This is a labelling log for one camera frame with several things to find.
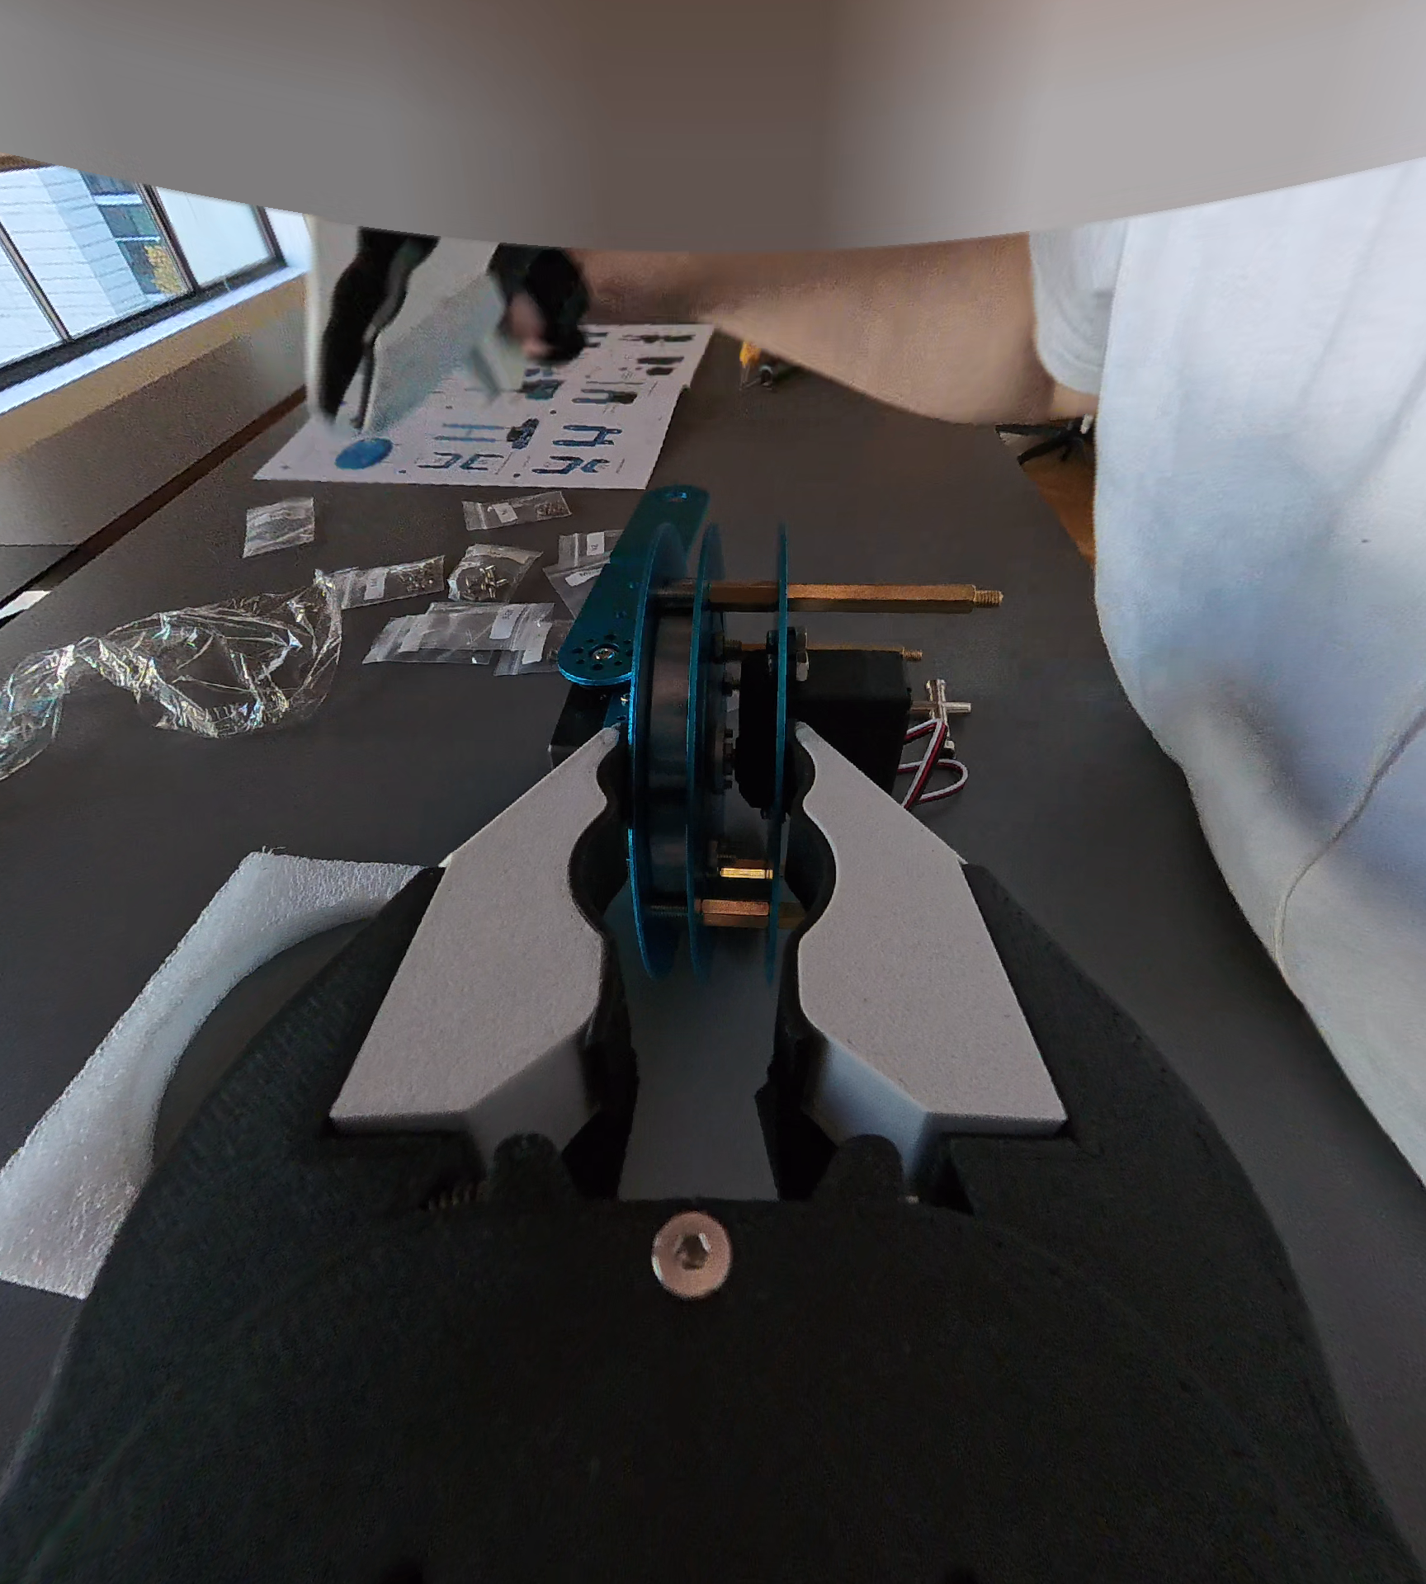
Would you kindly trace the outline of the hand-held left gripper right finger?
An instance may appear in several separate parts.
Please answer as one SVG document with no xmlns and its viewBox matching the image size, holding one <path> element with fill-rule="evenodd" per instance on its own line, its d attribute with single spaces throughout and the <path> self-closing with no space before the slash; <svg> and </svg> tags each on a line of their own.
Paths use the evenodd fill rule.
<svg viewBox="0 0 1426 1584">
<path fill-rule="evenodd" d="M 947 1136 L 1052 1138 L 1065 1109 L 961 857 L 808 724 L 784 881 L 769 1165 L 808 1198 L 837 1146 L 879 1136 L 932 1185 Z"/>
</svg>

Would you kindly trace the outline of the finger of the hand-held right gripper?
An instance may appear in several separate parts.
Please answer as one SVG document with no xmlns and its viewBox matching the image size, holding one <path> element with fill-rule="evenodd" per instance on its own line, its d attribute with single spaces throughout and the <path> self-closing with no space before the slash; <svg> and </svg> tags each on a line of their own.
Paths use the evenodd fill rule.
<svg viewBox="0 0 1426 1584">
<path fill-rule="evenodd" d="M 474 273 L 453 284 L 414 273 L 399 317 L 378 342 L 370 422 L 362 428 L 350 422 L 362 391 L 362 381 L 354 379 L 339 418 L 325 418 L 327 424 L 364 433 L 395 429 L 451 371 L 474 362 L 484 364 L 496 389 L 517 381 L 523 360 L 519 346 L 502 335 L 504 315 L 505 300 L 494 273 Z"/>
<path fill-rule="evenodd" d="M 323 418 L 339 418 L 352 381 L 360 379 L 358 412 L 350 422 L 356 428 L 370 422 L 380 338 L 407 302 L 411 275 L 436 247 L 438 238 L 430 234 L 358 230 L 354 253 L 335 278 L 318 340 L 318 408 Z"/>
</svg>

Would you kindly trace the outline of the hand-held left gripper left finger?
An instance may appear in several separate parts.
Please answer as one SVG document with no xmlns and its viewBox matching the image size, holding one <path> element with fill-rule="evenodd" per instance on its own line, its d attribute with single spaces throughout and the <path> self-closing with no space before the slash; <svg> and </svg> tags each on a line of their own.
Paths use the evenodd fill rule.
<svg viewBox="0 0 1426 1584">
<path fill-rule="evenodd" d="M 606 726 L 442 869 L 331 1121 L 463 1132 L 484 1161 L 517 1134 L 577 1158 L 629 1123 L 635 1061 L 604 912 L 626 881 L 629 757 Z"/>
</svg>

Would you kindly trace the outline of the blue toy robot arm base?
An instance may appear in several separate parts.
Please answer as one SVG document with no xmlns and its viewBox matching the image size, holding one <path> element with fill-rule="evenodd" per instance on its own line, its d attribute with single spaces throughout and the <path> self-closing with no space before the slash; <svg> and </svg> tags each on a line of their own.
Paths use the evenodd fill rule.
<svg viewBox="0 0 1426 1584">
<path fill-rule="evenodd" d="M 784 898 L 786 824 L 810 726 L 893 792 L 916 726 L 945 732 L 939 691 L 914 720 L 903 646 L 817 646 L 817 613 L 963 615 L 1003 594 L 959 582 L 798 582 L 779 532 L 767 580 L 724 575 L 707 493 L 649 491 L 633 509 L 558 652 L 569 683 L 552 757 L 583 726 L 618 732 L 624 863 L 641 960 L 662 977 L 684 945 L 707 974 L 715 929 L 763 933 L 765 974 L 800 914 Z"/>
</svg>

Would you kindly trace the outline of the person's right forearm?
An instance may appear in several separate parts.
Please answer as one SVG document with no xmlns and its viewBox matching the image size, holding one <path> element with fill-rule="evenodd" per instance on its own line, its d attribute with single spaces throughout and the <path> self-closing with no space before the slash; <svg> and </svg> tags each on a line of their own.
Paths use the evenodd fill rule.
<svg viewBox="0 0 1426 1584">
<path fill-rule="evenodd" d="M 901 410 L 951 424 L 1096 412 L 1034 342 L 1021 232 L 769 253 L 573 251 L 600 321 L 703 323 Z"/>
</svg>

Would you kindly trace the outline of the printed instruction sheet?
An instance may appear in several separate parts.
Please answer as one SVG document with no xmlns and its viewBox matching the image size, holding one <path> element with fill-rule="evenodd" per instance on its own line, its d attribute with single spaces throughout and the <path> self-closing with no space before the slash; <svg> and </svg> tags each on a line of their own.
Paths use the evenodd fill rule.
<svg viewBox="0 0 1426 1584">
<path fill-rule="evenodd" d="M 256 476 L 281 486 L 645 488 L 709 338 L 707 325 L 587 327 L 575 362 L 529 366 L 517 391 L 488 395 L 449 375 L 376 439 L 312 420 Z"/>
</svg>

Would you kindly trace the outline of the group of small screw bags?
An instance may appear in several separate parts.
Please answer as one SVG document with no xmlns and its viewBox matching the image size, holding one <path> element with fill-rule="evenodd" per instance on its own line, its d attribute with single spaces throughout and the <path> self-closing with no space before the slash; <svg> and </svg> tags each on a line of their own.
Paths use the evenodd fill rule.
<svg viewBox="0 0 1426 1584">
<path fill-rule="evenodd" d="M 469 542 L 453 565 L 442 553 L 418 561 L 327 571 L 339 611 L 395 604 L 432 594 L 418 613 L 391 617 L 366 652 L 368 664 L 438 662 L 492 664 L 500 675 L 550 671 L 562 639 L 612 557 L 624 532 L 569 530 L 560 534 L 544 579 L 556 600 L 519 598 L 540 553 L 509 544 L 519 526 L 567 519 L 556 489 L 504 501 L 465 501 Z"/>
</svg>

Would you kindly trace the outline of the clear plastic wrap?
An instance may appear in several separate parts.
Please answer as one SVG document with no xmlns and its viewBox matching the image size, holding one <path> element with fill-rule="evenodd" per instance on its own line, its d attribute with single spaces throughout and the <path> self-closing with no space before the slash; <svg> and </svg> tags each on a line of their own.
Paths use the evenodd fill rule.
<svg viewBox="0 0 1426 1584">
<path fill-rule="evenodd" d="M 327 573 L 40 650 L 0 687 L 0 780 L 54 741 L 68 695 L 91 677 L 130 693 L 159 728 L 226 739 L 308 720 L 341 650 L 343 606 Z"/>
</svg>

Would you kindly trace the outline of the white foam packing piece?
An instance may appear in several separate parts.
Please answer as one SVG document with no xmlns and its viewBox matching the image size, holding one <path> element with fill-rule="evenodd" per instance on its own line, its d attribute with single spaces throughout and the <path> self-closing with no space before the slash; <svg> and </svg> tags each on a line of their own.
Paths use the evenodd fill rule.
<svg viewBox="0 0 1426 1584">
<path fill-rule="evenodd" d="M 416 871 L 248 854 L 0 1169 L 0 1280 L 89 1295 L 151 1173 L 168 1080 L 209 1012 L 292 945 L 374 917 Z"/>
</svg>

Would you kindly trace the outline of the black office chair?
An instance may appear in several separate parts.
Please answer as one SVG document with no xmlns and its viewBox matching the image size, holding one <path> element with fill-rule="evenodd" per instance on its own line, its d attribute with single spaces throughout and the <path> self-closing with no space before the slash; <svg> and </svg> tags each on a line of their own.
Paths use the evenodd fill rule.
<svg viewBox="0 0 1426 1584">
<path fill-rule="evenodd" d="M 1093 458 L 1094 418 L 1091 414 L 1075 418 L 1052 418 L 1042 424 L 1000 424 L 998 437 L 1007 445 L 1017 464 L 1025 466 L 1046 457 L 1062 457 L 1067 462 Z"/>
</svg>

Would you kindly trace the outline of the person in white shirt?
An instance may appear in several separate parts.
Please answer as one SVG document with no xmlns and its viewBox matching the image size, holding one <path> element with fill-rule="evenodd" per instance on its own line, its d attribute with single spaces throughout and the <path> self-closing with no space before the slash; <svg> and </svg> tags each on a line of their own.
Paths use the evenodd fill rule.
<svg viewBox="0 0 1426 1584">
<path fill-rule="evenodd" d="M 1031 234 L 1124 691 L 1426 1187 L 1426 156 Z"/>
</svg>

